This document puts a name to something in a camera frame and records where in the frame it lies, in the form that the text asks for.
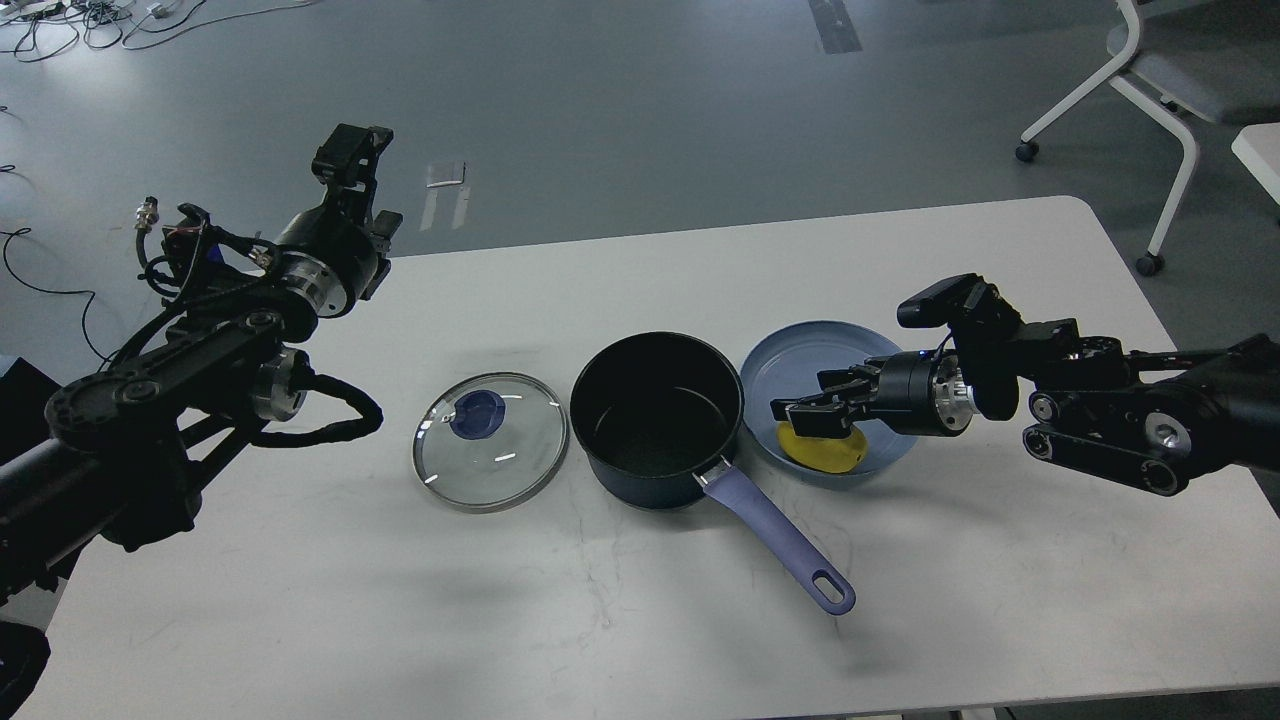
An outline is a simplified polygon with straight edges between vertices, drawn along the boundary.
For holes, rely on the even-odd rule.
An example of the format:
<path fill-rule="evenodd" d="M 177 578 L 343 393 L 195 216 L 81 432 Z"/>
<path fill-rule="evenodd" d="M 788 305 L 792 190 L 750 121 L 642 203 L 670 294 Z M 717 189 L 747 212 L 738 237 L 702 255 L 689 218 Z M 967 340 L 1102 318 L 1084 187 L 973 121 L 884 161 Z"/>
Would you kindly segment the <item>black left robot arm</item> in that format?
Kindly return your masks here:
<path fill-rule="evenodd" d="M 403 217 L 372 205 L 393 138 L 338 124 L 311 163 L 323 201 L 275 240 L 178 208 L 163 252 L 141 266 L 164 309 L 104 369 L 54 392 L 50 437 L 3 466 L 4 601 L 58 591 L 99 537 L 133 552 L 192 530 L 204 491 L 247 448 L 343 443 L 381 427 L 378 402 L 316 372 L 301 345 L 390 272 Z"/>

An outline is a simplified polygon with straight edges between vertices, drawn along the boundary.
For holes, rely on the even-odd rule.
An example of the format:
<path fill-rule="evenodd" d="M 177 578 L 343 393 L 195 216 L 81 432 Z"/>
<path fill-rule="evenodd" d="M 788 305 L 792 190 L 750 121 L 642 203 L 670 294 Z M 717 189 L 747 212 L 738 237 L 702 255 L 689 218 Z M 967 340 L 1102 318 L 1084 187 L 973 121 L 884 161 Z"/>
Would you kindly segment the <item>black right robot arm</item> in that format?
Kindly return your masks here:
<path fill-rule="evenodd" d="M 817 375 L 817 395 L 773 398 L 797 436 L 837 439 L 877 420 L 901 436 L 960 436 L 974 416 L 1014 418 L 1043 462 L 1169 497 L 1229 465 L 1277 470 L 1279 346 L 1254 334 L 1226 348 L 1126 351 L 1074 319 L 1028 323 L 966 273 L 899 305 L 905 328 L 945 327 L 936 348 L 873 356 Z"/>

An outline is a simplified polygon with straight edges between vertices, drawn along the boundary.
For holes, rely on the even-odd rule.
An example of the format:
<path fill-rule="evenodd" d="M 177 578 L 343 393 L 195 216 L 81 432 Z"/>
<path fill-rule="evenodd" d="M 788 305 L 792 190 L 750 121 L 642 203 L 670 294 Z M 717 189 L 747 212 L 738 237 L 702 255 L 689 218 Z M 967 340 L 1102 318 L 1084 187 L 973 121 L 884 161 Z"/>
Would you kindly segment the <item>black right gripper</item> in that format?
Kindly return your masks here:
<path fill-rule="evenodd" d="M 845 439 L 872 420 L 901 436 L 956 437 L 973 420 L 973 391 L 955 352 L 869 357 L 815 377 L 823 395 L 771 400 L 773 419 L 800 437 Z"/>

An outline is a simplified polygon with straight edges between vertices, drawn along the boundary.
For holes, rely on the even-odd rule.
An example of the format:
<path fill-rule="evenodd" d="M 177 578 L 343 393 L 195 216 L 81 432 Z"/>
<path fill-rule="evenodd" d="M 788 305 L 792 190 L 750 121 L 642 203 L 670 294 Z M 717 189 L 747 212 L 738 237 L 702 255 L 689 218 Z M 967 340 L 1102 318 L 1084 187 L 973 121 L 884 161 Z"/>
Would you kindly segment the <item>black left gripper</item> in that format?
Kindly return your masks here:
<path fill-rule="evenodd" d="M 404 218 L 388 210 L 371 215 L 378 164 L 394 137 L 387 127 L 338 124 L 319 146 L 311 172 L 324 199 L 275 241 L 282 263 L 273 304 L 285 319 L 343 316 L 389 274 L 390 241 Z"/>

